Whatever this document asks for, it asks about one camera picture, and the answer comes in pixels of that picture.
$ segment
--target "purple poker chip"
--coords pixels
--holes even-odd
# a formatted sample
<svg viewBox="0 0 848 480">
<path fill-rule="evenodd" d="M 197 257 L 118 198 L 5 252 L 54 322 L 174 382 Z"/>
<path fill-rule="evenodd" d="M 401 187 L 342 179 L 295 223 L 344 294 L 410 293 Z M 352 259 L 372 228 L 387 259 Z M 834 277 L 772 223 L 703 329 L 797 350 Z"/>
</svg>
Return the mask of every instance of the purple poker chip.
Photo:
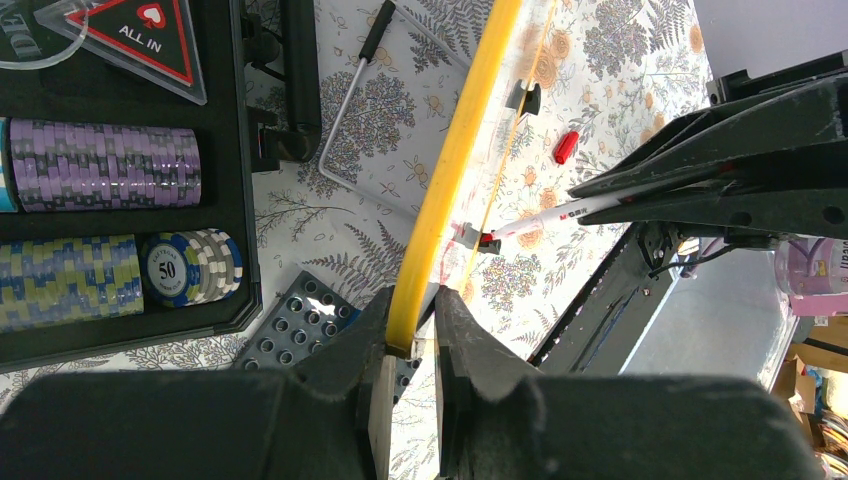
<svg viewBox="0 0 848 480">
<path fill-rule="evenodd" d="M 47 177 L 38 177 L 36 181 L 41 189 L 41 206 L 46 208 L 46 204 L 53 199 L 53 192 L 50 190 L 50 179 Z"/>
<path fill-rule="evenodd" d="M 10 170 L 25 211 L 200 203 L 200 158 L 191 130 L 25 119 L 9 123 Z"/>
<path fill-rule="evenodd" d="M 92 190 L 94 185 L 92 184 L 91 170 L 88 168 L 88 165 L 79 165 L 77 168 L 79 168 L 79 178 L 80 184 L 82 185 L 82 194 L 88 198 L 92 198 Z"/>
</svg>

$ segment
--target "poker chip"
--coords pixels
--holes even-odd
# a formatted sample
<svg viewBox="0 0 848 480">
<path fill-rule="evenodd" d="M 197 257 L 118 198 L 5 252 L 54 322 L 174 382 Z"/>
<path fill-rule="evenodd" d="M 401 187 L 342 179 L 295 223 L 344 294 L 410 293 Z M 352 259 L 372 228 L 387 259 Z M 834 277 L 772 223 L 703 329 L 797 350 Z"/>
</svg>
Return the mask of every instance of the poker chip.
<svg viewBox="0 0 848 480">
<path fill-rule="evenodd" d="M 229 236 L 227 234 L 221 235 L 220 230 L 214 228 L 207 228 L 206 232 L 209 233 L 209 236 L 215 242 L 217 247 L 221 251 L 221 256 L 224 262 L 227 265 L 227 276 L 224 280 L 224 288 L 221 290 L 220 295 L 221 298 L 227 298 L 230 296 L 230 293 L 238 288 L 238 285 L 235 283 L 236 278 L 236 266 L 235 259 L 233 257 L 232 249 L 230 248 L 230 244 L 227 242 Z"/>
<path fill-rule="evenodd" d="M 212 238 L 211 230 L 198 230 L 196 233 L 201 237 L 201 239 L 203 239 L 207 248 L 213 252 L 211 258 L 215 260 L 215 272 L 213 277 L 214 290 L 210 293 L 210 301 L 221 300 L 227 292 L 227 272 L 229 270 L 227 262 L 224 259 L 224 252 L 221 250 L 221 247 L 218 246 L 218 242 Z"/>
<path fill-rule="evenodd" d="M 195 250 L 198 262 L 200 263 L 200 293 L 198 293 L 189 305 L 206 303 L 215 291 L 212 284 L 212 270 L 209 266 L 211 252 L 207 251 L 208 247 L 201 243 L 200 236 L 194 232 L 180 232 L 180 234 L 188 239 L 188 243 Z"/>
<path fill-rule="evenodd" d="M 217 229 L 160 233 L 141 249 L 145 291 L 167 307 L 188 307 L 232 295 L 241 284 L 241 254 Z"/>
<path fill-rule="evenodd" d="M 143 313 L 132 235 L 0 243 L 0 332 Z"/>
<path fill-rule="evenodd" d="M 0 212 L 17 212 L 18 205 L 12 191 L 14 183 L 10 175 L 11 164 L 6 153 L 7 121 L 0 117 Z"/>
<path fill-rule="evenodd" d="M 166 307 L 184 307 L 200 295 L 203 280 L 197 250 L 181 233 L 159 233 L 141 248 L 142 281 Z"/>
<path fill-rule="evenodd" d="M 230 256 L 232 256 L 233 259 L 233 280 L 229 286 L 229 291 L 227 292 L 226 297 L 224 297 L 227 298 L 233 293 L 235 293 L 235 291 L 238 290 L 239 285 L 241 285 L 241 277 L 242 272 L 244 271 L 244 264 L 242 263 L 241 253 L 239 253 L 236 242 L 232 238 L 230 238 L 230 236 L 227 235 L 223 230 L 215 230 L 215 232 L 226 242 L 227 249 L 224 252 L 224 255 L 226 256 L 227 254 L 229 254 Z"/>
<path fill-rule="evenodd" d="M 0 212 L 182 208 L 200 203 L 197 138 L 189 129 L 13 118 L 0 155 Z M 11 166 L 3 166 L 8 161 Z M 11 205 L 16 208 L 14 196 Z"/>
</svg>

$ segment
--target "poker chip case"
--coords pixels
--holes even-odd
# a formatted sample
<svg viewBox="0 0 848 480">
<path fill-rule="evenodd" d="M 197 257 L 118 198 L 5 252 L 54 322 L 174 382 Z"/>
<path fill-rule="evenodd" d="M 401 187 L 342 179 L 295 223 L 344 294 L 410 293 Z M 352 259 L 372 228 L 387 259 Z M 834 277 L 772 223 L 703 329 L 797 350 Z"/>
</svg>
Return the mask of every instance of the poker chip case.
<svg viewBox="0 0 848 480">
<path fill-rule="evenodd" d="M 0 241 L 133 235 L 142 245 L 161 232 L 220 229 L 243 257 L 240 288 L 215 303 L 185 308 L 167 308 L 145 295 L 141 315 L 0 333 L 0 373 L 241 331 L 259 313 L 238 2 L 213 3 L 190 2 L 208 97 L 203 106 L 83 49 L 51 68 L 0 70 L 0 116 L 7 119 L 192 130 L 201 164 L 199 205 L 56 212 L 19 208 L 0 213 Z"/>
</svg>

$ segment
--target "red triangle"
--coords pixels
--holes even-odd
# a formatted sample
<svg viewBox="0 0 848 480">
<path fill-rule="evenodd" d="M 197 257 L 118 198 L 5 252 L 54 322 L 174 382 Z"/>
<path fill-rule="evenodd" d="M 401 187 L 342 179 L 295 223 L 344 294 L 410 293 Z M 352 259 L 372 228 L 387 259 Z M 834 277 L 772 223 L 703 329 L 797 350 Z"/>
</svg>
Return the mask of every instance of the red triangle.
<svg viewBox="0 0 848 480">
<path fill-rule="evenodd" d="M 165 73 L 169 76 L 172 76 L 176 79 L 179 79 L 179 80 L 187 83 L 189 86 L 193 86 L 194 85 L 194 74 L 192 72 L 191 62 L 189 60 L 188 44 L 186 42 L 185 28 L 184 28 L 184 25 L 183 25 L 183 18 L 182 18 L 182 11 L 180 9 L 180 0 L 171 0 L 171 1 L 173 1 L 174 14 L 176 15 L 176 18 L 173 19 L 174 20 L 173 22 L 163 22 L 163 24 L 172 24 L 172 25 L 175 25 L 176 28 L 177 28 L 178 35 L 179 35 L 180 48 L 182 50 L 182 52 L 181 52 L 182 53 L 182 65 L 180 65 L 180 66 L 183 67 L 183 69 L 182 69 L 183 71 L 178 71 L 176 68 L 174 68 L 174 66 L 168 66 L 161 61 L 157 61 L 155 58 L 152 58 L 151 55 L 145 54 L 145 53 L 127 45 L 125 42 L 122 42 L 122 41 L 118 40 L 117 38 L 115 38 L 115 37 L 113 37 L 109 34 L 104 33 L 103 31 L 101 31 L 102 29 L 98 29 L 98 27 L 94 26 L 94 24 L 97 23 L 94 20 L 94 17 L 96 15 L 102 14 L 103 12 L 105 12 L 105 11 L 107 11 L 107 10 L 113 8 L 113 7 L 116 7 L 118 5 L 124 4 L 127 1 L 130 1 L 130 3 L 135 3 L 132 0 L 110 0 L 110 1 L 107 1 L 106 3 L 104 3 L 102 5 L 97 6 L 96 8 L 89 10 L 88 11 L 88 19 L 89 19 L 88 20 L 88 23 L 89 23 L 88 35 L 91 35 L 92 37 L 94 37 L 94 38 L 100 40 L 101 42 L 109 45 L 110 47 L 123 52 L 124 54 L 138 60 L 139 62 L 141 62 L 141 63 L 143 63 L 143 64 L 145 64 L 145 65 L 147 65 L 147 66 L 149 66 L 149 67 L 151 67 L 155 70 L 158 70 L 162 73 Z M 169 0 L 159 0 L 159 1 L 148 0 L 148 1 L 145 1 L 143 3 L 156 4 L 156 6 L 158 7 L 159 3 L 165 3 L 165 2 L 168 2 L 168 1 Z M 133 17 L 136 17 L 136 14 L 135 14 L 136 9 L 135 8 L 132 9 L 132 12 L 133 12 Z M 68 15 L 67 19 L 69 21 L 71 21 L 72 23 L 74 23 L 75 25 L 77 25 L 78 27 L 82 28 L 82 25 L 84 23 L 84 15 L 85 15 L 85 11 L 80 10 L 78 12 L 74 12 L 74 13 Z M 149 22 L 147 22 L 145 24 L 145 26 L 148 26 L 148 28 L 149 28 L 150 27 Z"/>
</svg>

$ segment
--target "perforated plate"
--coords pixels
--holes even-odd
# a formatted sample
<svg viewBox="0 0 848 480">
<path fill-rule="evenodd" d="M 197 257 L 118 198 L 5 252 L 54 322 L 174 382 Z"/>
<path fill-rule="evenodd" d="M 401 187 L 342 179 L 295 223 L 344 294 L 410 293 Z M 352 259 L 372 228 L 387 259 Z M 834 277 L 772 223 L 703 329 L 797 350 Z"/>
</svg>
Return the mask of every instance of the perforated plate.
<svg viewBox="0 0 848 480">
<path fill-rule="evenodd" d="M 348 325 L 354 308 L 301 272 L 239 354 L 233 368 L 285 369 L 323 348 Z"/>
</svg>

